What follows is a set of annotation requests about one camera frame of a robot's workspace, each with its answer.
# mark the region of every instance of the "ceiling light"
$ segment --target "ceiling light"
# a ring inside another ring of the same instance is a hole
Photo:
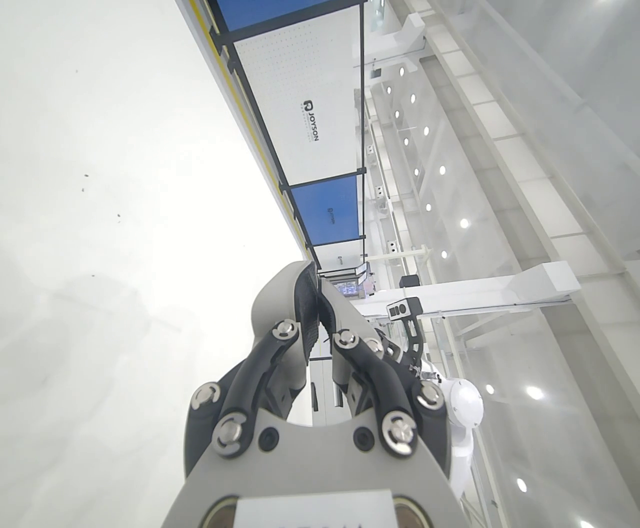
[[[542,399],[544,393],[538,387],[527,387],[527,394],[529,394],[533,399]]]

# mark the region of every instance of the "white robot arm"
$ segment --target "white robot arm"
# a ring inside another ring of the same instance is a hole
[[[451,425],[449,484],[455,496],[460,498],[471,480],[471,460],[474,453],[473,429],[480,425],[484,416],[482,396],[469,380],[445,378],[426,359],[422,360],[421,378],[439,384],[444,395]]]

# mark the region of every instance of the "perforated panel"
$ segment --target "perforated panel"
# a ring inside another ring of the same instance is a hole
[[[290,184],[355,171],[353,7],[236,43]]]

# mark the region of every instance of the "robotic hand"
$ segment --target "robotic hand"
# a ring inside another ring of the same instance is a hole
[[[351,420],[289,424],[322,323]],[[191,398],[186,481],[163,528],[463,528],[448,483],[451,422],[442,389],[388,342],[311,262],[258,294],[244,361]]]

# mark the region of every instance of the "metal rod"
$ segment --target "metal rod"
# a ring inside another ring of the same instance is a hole
[[[360,11],[360,166],[365,166],[364,159],[364,4],[361,3]],[[364,174],[362,174],[362,234],[364,235]],[[365,239],[362,239],[362,263],[365,262]]]

